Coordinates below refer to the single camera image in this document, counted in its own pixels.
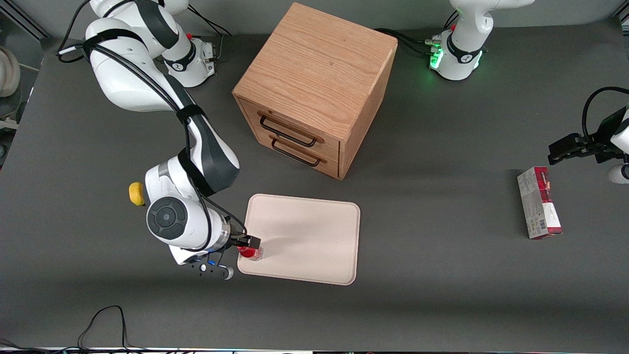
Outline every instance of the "black metal handle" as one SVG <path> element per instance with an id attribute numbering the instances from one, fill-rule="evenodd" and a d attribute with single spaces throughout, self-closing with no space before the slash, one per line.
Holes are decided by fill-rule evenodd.
<path id="1" fill-rule="evenodd" d="M 277 129 L 275 129 L 275 128 L 272 128 L 272 127 L 270 127 L 270 126 L 266 125 L 266 124 L 264 123 L 264 121 L 265 121 L 266 119 L 267 119 L 267 116 L 263 115 L 263 116 L 262 116 L 262 118 L 260 119 L 260 125 L 262 126 L 262 128 L 264 128 L 264 129 L 268 130 L 269 132 L 273 132 L 273 133 L 275 133 L 275 134 L 277 134 L 277 135 L 279 135 L 279 136 L 281 136 L 281 137 L 287 138 L 288 140 L 290 140 L 290 141 L 292 141 L 292 142 L 294 142 L 294 143 L 296 143 L 296 144 L 299 144 L 299 145 L 301 145 L 301 146 L 305 146 L 305 147 L 313 147 L 313 146 L 315 145 L 316 138 L 313 138 L 313 140 L 312 140 L 311 142 L 301 141 L 301 140 L 299 140 L 299 139 L 296 139 L 296 138 L 294 138 L 294 137 L 291 137 L 290 135 L 288 135 L 288 134 L 286 134 L 286 133 L 282 133 L 282 132 L 280 132 L 279 130 L 277 130 Z"/>
<path id="2" fill-rule="evenodd" d="M 273 139 L 273 141 L 271 142 L 271 147 L 273 147 L 273 150 L 279 152 L 280 154 L 288 156 L 288 157 L 290 157 L 292 159 L 295 159 L 295 160 L 303 163 L 306 166 L 310 166 L 310 167 L 317 167 L 317 166 L 319 166 L 319 163 L 321 162 L 321 159 L 317 159 L 316 162 L 314 162 L 314 163 L 309 163 L 306 160 L 302 159 L 301 157 L 297 157 L 297 156 L 291 154 L 290 152 L 282 150 L 279 147 L 275 146 L 276 142 L 277 142 L 277 139 Z"/>

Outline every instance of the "wooden cabinet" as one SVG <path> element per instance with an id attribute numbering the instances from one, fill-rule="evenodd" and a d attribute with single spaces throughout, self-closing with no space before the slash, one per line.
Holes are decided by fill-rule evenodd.
<path id="1" fill-rule="evenodd" d="M 397 46 L 294 3 L 232 93 L 262 145 L 342 180 L 382 103 Z"/>

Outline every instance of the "yellow object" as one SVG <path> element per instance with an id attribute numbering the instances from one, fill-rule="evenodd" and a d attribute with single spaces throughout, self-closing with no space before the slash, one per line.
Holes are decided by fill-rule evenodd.
<path id="1" fill-rule="evenodd" d="M 129 185 L 129 199 L 131 200 L 131 203 L 139 207 L 145 205 L 142 189 L 142 182 L 133 182 Z"/>

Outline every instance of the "gray tabletop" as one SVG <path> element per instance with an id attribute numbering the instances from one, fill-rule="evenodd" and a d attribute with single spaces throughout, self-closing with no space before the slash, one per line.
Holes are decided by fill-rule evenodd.
<path id="1" fill-rule="evenodd" d="M 459 83 L 400 48 L 345 181 L 255 141 L 230 92 L 265 39 L 225 40 L 218 75 L 190 90 L 242 166 L 214 199 L 241 216 L 256 193 L 355 202 L 356 281 L 214 282 L 176 266 L 127 188 L 179 152 L 179 122 L 115 107 L 86 62 L 48 51 L 0 173 L 0 336 L 71 345 L 119 304 L 138 346 L 629 351 L 627 187 L 593 159 L 552 167 L 564 234 L 531 241 L 516 184 L 579 130 L 592 91 L 629 84 L 617 21 L 496 29 Z M 592 128 L 626 101 L 597 98 Z M 118 315 L 93 331 L 86 344 L 118 345 Z"/>

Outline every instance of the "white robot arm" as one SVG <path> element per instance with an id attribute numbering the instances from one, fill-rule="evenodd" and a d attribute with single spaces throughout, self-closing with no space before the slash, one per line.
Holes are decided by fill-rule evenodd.
<path id="1" fill-rule="evenodd" d="M 605 118 L 595 133 L 587 132 L 587 111 L 599 93 L 617 91 L 629 94 L 629 89 L 615 86 L 596 90 L 586 101 L 581 117 L 583 135 L 572 133 L 548 146 L 551 165 L 573 157 L 592 156 L 597 163 L 611 159 L 622 159 L 623 164 L 613 166 L 608 171 L 608 179 L 614 183 L 629 183 L 629 105 Z"/>
<path id="2" fill-rule="evenodd" d="M 208 197 L 231 186 L 240 169 L 238 159 L 209 124 L 206 115 L 174 77 L 163 75 L 147 46 L 127 23 L 101 18 L 86 30 L 83 50 L 107 98 L 132 111 L 177 113 L 194 146 L 149 169 L 145 186 L 150 205 L 147 226 L 169 245 L 177 264 L 236 246 L 259 247 L 229 217 L 207 208 Z"/>
<path id="3" fill-rule="evenodd" d="M 202 84 L 216 70 L 214 47 L 198 38 L 186 35 L 172 14 L 183 12 L 188 0 L 85 0 L 77 9 L 62 46 L 79 11 L 89 3 L 100 18 L 115 18 L 126 23 L 140 37 L 150 59 L 164 58 L 169 74 L 184 87 Z M 62 56 L 74 48 L 59 48 L 59 60 L 73 62 L 81 57 L 64 60 Z"/>
<path id="4" fill-rule="evenodd" d="M 430 59 L 430 68 L 448 80 L 467 78 L 478 66 L 482 46 L 494 28 L 494 19 L 489 12 L 521 8 L 534 2 L 535 0 L 450 0 L 452 7 L 459 13 L 459 21 L 454 31 L 446 29 L 432 37 L 433 41 L 441 45 Z"/>

